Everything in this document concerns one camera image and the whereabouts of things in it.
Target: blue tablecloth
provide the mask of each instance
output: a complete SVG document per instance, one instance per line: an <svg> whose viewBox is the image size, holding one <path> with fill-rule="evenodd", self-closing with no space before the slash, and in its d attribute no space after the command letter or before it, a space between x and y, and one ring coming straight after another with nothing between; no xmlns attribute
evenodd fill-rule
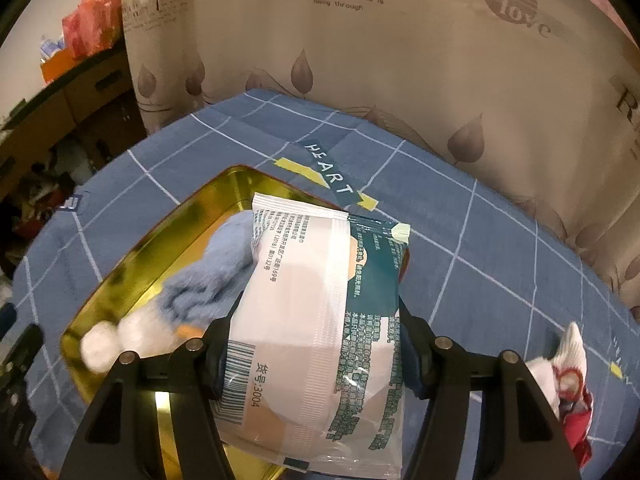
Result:
<svg viewBox="0 0 640 480"><path fill-rule="evenodd" d="M140 142L78 189L77 212L58 212L15 273L18 325L38 322L46 344L28 373L38 416L34 452L59 469L84 404L60 359L62 331L120 258L162 217L212 177L247 164L336 202L336 195L274 165L311 166L296 141L315 139L352 186L378 200L349 211L412 226L411 261L401 283L409 309L469 351L505 348L525 359L550 356L562 328L580 325L587 385L594 393L593 459L599 478L628 439L640 399L638 331L628 310L553 235L473 177L367 121L311 102L252 90L204 108ZM609 363L621 359L620 380ZM426 404L406 397L404 456ZM471 478L480 403L472 395L458 477Z"/></svg>

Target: silver bolt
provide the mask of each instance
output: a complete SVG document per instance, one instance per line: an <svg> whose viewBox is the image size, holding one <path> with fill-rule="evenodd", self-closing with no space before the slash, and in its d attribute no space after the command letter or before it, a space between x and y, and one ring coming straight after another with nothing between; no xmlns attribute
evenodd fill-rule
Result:
<svg viewBox="0 0 640 480"><path fill-rule="evenodd" d="M502 358L512 365L516 364L520 360L520 356L513 350L505 350L502 353Z"/></svg>
<svg viewBox="0 0 640 480"><path fill-rule="evenodd" d="M127 350L126 352L120 354L120 357L118 357L118 361L120 361L124 365L130 365L135 358L136 353L132 352L131 350Z"/></svg>
<svg viewBox="0 0 640 480"><path fill-rule="evenodd" d="M436 338L436 346L442 350L449 350L453 346L453 341L448 337L441 335Z"/></svg>
<svg viewBox="0 0 640 480"><path fill-rule="evenodd" d="M185 346L189 352L197 352L204 346L204 343L199 337L193 337L187 341Z"/></svg>

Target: white fluffy ball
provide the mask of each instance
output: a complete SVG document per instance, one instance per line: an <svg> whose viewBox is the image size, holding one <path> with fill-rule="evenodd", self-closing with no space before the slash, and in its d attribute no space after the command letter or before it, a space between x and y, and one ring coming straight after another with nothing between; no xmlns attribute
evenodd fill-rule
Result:
<svg viewBox="0 0 640 480"><path fill-rule="evenodd" d="M118 337L123 349L141 358L173 352L182 342L153 300L120 320Z"/></svg>
<svg viewBox="0 0 640 480"><path fill-rule="evenodd" d="M108 372L122 353L116 326L109 321L101 321L80 340L82 361L92 372Z"/></svg>

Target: metal tray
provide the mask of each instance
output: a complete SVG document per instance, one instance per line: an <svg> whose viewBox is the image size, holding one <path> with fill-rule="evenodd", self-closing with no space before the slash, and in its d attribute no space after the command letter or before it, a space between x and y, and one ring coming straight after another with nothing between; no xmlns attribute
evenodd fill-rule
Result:
<svg viewBox="0 0 640 480"><path fill-rule="evenodd" d="M254 192L335 208L329 202L247 166L227 168L205 184L123 257L63 333L60 353L85 402L93 399L104 376L92 373L82 362L82 336L99 321L117 323L160 292L165 278L202 256L213 231L227 218L251 209ZM156 397L156 407L167 478L178 479L181 475L171 416L162 395ZM285 469L231 447L227 447L226 452L238 480L275 480Z"/></svg>

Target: white package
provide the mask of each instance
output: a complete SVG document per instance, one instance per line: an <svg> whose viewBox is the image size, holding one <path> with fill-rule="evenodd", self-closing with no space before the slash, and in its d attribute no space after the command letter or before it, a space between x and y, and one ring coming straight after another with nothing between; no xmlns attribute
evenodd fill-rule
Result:
<svg viewBox="0 0 640 480"><path fill-rule="evenodd" d="M302 471L398 478L398 276L409 226L256 193L257 267L232 317L223 440Z"/></svg>

